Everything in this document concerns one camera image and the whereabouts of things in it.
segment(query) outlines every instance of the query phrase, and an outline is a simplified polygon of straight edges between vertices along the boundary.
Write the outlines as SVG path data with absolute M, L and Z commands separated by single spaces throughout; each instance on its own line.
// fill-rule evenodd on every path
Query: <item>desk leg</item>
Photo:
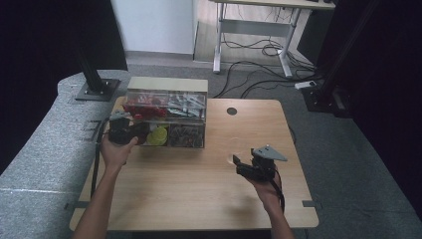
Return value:
M 286 78 L 291 78 L 293 76 L 292 72 L 290 70 L 290 67 L 289 67 L 289 63 L 288 63 L 286 54 L 287 54 L 287 52 L 289 50 L 289 46 L 292 42 L 293 34 L 295 33 L 295 29 L 296 29 L 296 26 L 298 24 L 298 19 L 299 19 L 300 15 L 301 15 L 301 9 L 295 8 L 294 13 L 293 13 L 293 18 L 292 18 L 292 21 L 291 21 L 291 26 L 289 28 L 288 36 L 286 37 L 286 45 L 283 48 L 283 50 L 278 51 L 280 62 L 282 62 L 282 67 L 283 67 L 283 71 L 285 71 Z
M 220 15 L 218 17 L 217 21 L 217 46 L 215 46 L 214 50 L 214 68 L 213 72 L 215 74 L 220 73 L 220 63 L 221 63 L 221 24 L 223 22 L 224 17 L 224 3 L 218 3 L 220 4 Z

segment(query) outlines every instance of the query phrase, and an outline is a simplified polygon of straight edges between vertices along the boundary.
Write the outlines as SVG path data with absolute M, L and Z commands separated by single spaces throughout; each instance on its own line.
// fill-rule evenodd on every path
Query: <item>white wall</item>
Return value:
M 193 54 L 197 21 L 195 2 L 111 0 L 124 49 Z

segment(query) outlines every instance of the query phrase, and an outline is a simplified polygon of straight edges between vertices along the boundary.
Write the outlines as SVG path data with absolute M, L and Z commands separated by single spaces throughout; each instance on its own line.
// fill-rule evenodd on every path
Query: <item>black device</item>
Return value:
M 144 143 L 143 139 L 149 133 L 149 123 L 140 122 L 130 125 L 129 113 L 116 111 L 109 117 L 108 138 L 117 144 L 128 144 L 135 136 L 138 137 L 138 144 Z
M 276 176 L 276 173 L 278 173 L 274 160 L 286 161 L 287 159 L 269 145 L 257 149 L 252 148 L 251 154 L 253 155 L 252 165 L 241 162 L 238 156 L 233 155 L 233 163 L 236 165 L 236 173 L 251 180 L 270 182 L 279 195 L 280 205 L 284 212 L 285 196 L 281 187 L 279 187 L 274 181 L 274 177 Z
M 276 173 L 276 165 L 272 159 L 265 159 L 254 155 L 252 165 L 240 161 L 239 157 L 233 155 L 233 162 L 236 165 L 236 173 L 255 181 L 268 181 L 273 179 Z

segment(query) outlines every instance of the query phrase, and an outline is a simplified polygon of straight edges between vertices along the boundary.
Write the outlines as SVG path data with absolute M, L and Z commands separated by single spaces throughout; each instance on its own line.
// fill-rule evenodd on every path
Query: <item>transparent storage box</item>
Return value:
M 144 133 L 138 136 L 141 145 L 205 146 L 206 80 L 135 79 L 141 87 L 134 88 L 134 84 L 129 84 L 123 109 L 130 113 L 134 124 L 145 128 Z M 195 89 L 189 83 L 198 84 L 196 81 L 202 85 Z

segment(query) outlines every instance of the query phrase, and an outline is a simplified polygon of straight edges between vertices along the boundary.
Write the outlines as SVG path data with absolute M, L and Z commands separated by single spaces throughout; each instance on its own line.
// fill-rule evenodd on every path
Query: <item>wooden table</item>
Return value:
M 120 108 L 122 98 L 114 108 Z M 237 114 L 227 114 L 235 108 Z M 205 148 L 136 146 L 114 192 L 108 230 L 244 230 L 270 228 L 253 186 L 236 174 L 231 155 L 250 163 L 251 147 L 269 144 L 288 161 L 276 161 L 293 228 L 318 225 L 307 182 L 281 104 L 269 100 L 209 99 Z M 99 180 L 104 171 L 101 160 Z M 90 200 L 92 173 L 80 201 Z M 76 208 L 75 230 L 84 208 Z
M 333 10 L 335 5 L 324 3 L 322 0 L 318 2 L 307 0 L 210 0 L 220 5 L 220 11 L 217 13 L 217 45 L 214 49 L 214 73 L 220 73 L 221 62 L 221 35 L 222 33 L 234 34 L 248 34 L 258 36 L 274 36 L 286 38 L 286 45 L 283 50 L 279 50 L 279 58 L 282 63 L 285 76 L 291 78 L 292 71 L 290 70 L 286 54 L 289 50 L 290 43 L 295 33 L 299 16 L 302 9 L 318 9 L 318 10 Z M 227 4 L 244 4 L 270 7 L 286 7 L 293 8 L 292 18 L 290 23 L 271 23 L 271 22 L 255 22 L 244 20 L 225 19 L 224 9 Z

